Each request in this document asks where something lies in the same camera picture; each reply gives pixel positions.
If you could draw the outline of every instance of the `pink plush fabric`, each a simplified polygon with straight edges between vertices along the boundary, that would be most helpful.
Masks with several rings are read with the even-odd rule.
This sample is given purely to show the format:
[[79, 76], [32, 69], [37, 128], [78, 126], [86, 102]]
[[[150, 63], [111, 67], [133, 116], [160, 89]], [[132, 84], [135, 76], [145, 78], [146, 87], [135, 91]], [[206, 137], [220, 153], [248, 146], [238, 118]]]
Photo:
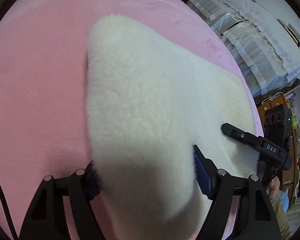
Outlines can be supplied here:
[[[262, 135], [231, 54], [180, 0], [18, 0], [0, 23], [0, 183], [17, 232], [45, 175], [68, 176], [89, 162], [86, 40], [93, 23], [112, 13], [132, 17], [239, 76]], [[106, 238], [115, 239], [99, 197], [93, 206]], [[10, 235], [1, 204], [0, 224]]]

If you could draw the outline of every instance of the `white fur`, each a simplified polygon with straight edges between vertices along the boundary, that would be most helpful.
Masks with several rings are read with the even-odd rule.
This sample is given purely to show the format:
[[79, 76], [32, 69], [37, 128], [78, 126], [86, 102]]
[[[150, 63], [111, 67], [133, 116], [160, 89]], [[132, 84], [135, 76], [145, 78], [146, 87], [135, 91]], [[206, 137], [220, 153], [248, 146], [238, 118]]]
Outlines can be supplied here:
[[255, 131], [241, 81], [120, 15], [95, 23], [88, 57], [92, 159], [116, 236], [189, 239], [210, 206], [192, 145], [232, 175], [256, 172], [258, 155], [220, 131]]

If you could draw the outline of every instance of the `black cable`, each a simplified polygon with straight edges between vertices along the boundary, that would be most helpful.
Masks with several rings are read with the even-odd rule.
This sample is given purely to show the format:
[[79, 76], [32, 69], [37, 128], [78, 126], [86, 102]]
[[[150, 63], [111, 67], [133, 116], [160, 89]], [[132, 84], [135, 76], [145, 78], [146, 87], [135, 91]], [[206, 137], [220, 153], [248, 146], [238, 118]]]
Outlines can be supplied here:
[[10, 211], [9, 211], [9, 207], [8, 207], [6, 198], [4, 196], [3, 190], [1, 188], [1, 185], [0, 185], [0, 200], [1, 200], [4, 215], [6, 216], [6, 220], [7, 220], [10, 232], [12, 234], [12, 237], [13, 237], [14, 240], [18, 240], [19, 238], [18, 238], [17, 232], [14, 228], [12, 218], [11, 218], [11, 215], [10, 215]]

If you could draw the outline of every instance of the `person's arm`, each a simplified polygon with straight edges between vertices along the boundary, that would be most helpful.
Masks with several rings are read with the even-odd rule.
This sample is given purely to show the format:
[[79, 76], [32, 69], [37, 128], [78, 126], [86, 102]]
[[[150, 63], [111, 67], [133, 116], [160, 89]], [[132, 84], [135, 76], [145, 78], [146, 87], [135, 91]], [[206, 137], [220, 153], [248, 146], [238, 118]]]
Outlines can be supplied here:
[[275, 216], [277, 218], [281, 239], [288, 240], [290, 238], [290, 227], [286, 213], [283, 211], [282, 204], [280, 202], [280, 181], [278, 177], [275, 177], [269, 184], [270, 192], [269, 198], [274, 209]]

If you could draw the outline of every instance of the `human hand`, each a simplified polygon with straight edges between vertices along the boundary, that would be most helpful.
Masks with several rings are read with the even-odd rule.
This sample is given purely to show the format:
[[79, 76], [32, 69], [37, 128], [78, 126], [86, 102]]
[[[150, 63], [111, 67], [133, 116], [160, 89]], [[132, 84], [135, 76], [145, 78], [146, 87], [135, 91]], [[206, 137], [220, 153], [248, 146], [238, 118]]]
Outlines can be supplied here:
[[270, 191], [269, 191], [269, 199], [272, 199], [274, 198], [277, 194], [280, 194], [280, 180], [279, 178], [276, 176], [274, 177], [274, 179], [272, 179], [270, 182], [269, 182], [269, 187], [270, 187]]

